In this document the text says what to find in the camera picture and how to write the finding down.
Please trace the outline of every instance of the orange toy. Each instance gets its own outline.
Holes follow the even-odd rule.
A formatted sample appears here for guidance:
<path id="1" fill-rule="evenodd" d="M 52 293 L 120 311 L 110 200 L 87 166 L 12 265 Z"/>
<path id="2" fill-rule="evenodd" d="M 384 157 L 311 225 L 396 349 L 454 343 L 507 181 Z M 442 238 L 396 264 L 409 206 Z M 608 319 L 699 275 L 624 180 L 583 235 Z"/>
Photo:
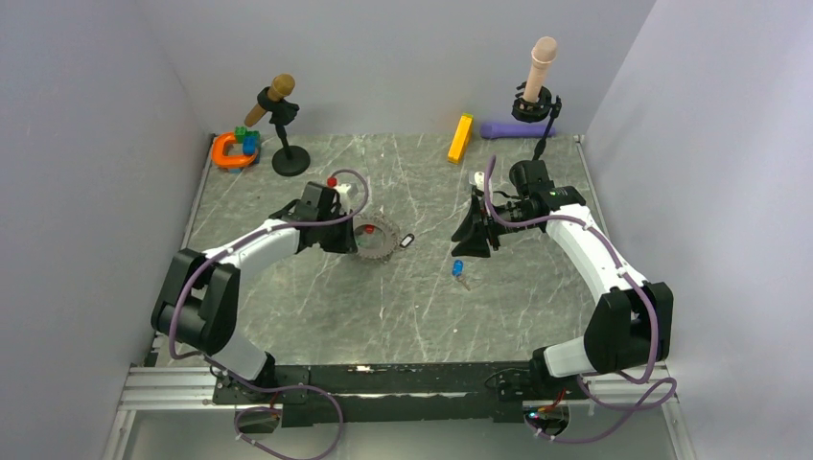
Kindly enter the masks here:
<path id="1" fill-rule="evenodd" d="M 245 168 L 256 158 L 259 149 L 254 150 L 253 155 L 227 155 L 229 146 L 237 143 L 234 132 L 225 132 L 215 139 L 212 144 L 212 161 L 221 168 L 234 170 Z"/>

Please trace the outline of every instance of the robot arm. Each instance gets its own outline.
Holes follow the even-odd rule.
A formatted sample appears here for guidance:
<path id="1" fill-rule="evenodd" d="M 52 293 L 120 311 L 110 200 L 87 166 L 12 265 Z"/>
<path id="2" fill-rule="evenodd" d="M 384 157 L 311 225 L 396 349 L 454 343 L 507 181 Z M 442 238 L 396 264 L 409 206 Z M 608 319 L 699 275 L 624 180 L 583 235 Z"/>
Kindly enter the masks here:
<path id="1" fill-rule="evenodd" d="M 227 255 L 212 263 L 194 281 L 197 291 L 184 302 L 177 319 L 176 338 L 257 386 L 276 386 L 273 356 L 236 329 L 239 293 L 269 265 L 314 244 L 318 243 L 326 252 L 357 252 L 351 218 L 324 226 L 290 227 L 292 223 L 328 222 L 347 216 L 350 211 L 343 209 L 342 203 L 349 202 L 354 195 L 355 188 L 349 184 L 328 187 L 309 182 L 301 198 L 269 216 L 248 234 L 203 252 L 189 248 L 178 251 L 152 311 L 152 327 L 169 334 L 175 304 L 184 285 L 207 260 L 225 250 Z M 259 236 L 242 243 L 252 235 Z"/>
<path id="2" fill-rule="evenodd" d="M 453 242 L 458 242 L 452 255 L 491 257 L 491 249 L 499 249 L 501 235 L 540 228 L 568 255 L 596 304 L 583 336 L 533 352 L 530 368 L 536 383 L 557 384 L 557 380 L 570 376 L 606 374 L 647 362 L 651 345 L 649 315 L 627 279 L 641 288 L 655 307 L 659 330 L 657 360 L 665 359 L 672 315 L 672 293 L 666 284 L 649 283 L 617 255 L 609 242 L 605 246 L 592 234 L 603 236 L 584 198 L 573 187 L 555 187 L 544 161 L 518 162 L 509 177 L 517 189 L 518 200 L 494 206 L 499 217 L 495 219 L 484 203 L 484 176 L 476 174 L 469 213 L 452 237 Z M 498 222 L 525 222 L 540 217 L 550 219 L 519 227 Z M 617 262 L 611 254 L 616 255 Z"/>

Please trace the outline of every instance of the gear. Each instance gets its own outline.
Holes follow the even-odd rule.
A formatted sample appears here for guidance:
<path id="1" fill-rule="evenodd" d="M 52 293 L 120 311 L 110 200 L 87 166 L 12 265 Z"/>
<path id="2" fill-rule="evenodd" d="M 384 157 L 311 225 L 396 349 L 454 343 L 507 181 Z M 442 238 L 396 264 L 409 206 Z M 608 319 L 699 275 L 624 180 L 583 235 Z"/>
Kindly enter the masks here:
<path id="1" fill-rule="evenodd" d="M 361 214 L 353 218 L 357 253 L 363 259 L 386 259 L 398 249 L 398 225 L 380 214 Z"/>

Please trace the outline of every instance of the microphone stand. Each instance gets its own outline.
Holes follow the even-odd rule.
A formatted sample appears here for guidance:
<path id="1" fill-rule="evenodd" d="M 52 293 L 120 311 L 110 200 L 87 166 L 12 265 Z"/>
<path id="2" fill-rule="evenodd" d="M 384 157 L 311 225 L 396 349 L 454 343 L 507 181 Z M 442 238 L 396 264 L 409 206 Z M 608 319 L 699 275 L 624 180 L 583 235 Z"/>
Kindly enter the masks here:
<path id="1" fill-rule="evenodd" d="M 547 119 L 545 134 L 534 148 L 533 159 L 538 160 L 545 152 L 545 147 L 547 147 L 547 136 L 553 127 L 553 120 L 556 120 L 559 117 L 559 112 L 562 111 L 562 98 L 556 96 L 556 102 L 554 102 L 550 90 L 542 86 L 539 88 L 539 100 L 536 103 L 530 103 L 523 98 L 522 90 L 525 89 L 525 84 L 526 81 L 517 86 L 517 90 L 520 92 L 514 96 L 514 107 L 511 110 L 514 119 L 518 122 L 538 123 L 550 115 Z"/>
<path id="2" fill-rule="evenodd" d="M 271 118 L 268 122 L 274 125 L 277 136 L 279 136 L 282 143 L 282 148 L 277 150 L 271 158 L 271 167 L 276 173 L 284 177 L 293 177 L 304 173 L 311 165 L 311 156 L 307 150 L 299 146 L 289 145 L 288 134 L 285 132 L 285 126 L 296 118 L 299 105 L 289 103 L 284 98 L 274 101 L 267 96 L 267 91 L 267 87 L 263 88 L 260 94 L 257 95 L 257 105 L 270 112 Z"/>

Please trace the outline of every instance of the yellow block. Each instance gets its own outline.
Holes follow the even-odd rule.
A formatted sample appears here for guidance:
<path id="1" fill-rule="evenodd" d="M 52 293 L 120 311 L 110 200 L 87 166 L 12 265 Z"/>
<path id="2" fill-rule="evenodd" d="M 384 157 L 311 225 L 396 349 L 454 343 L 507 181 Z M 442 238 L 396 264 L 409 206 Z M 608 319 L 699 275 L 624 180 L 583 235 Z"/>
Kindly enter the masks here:
<path id="1" fill-rule="evenodd" d="M 472 115 L 464 113 L 457 124 L 457 131 L 454 132 L 452 146 L 449 147 L 449 161 L 459 165 L 466 153 L 466 146 L 469 145 L 469 138 L 472 137 Z"/>

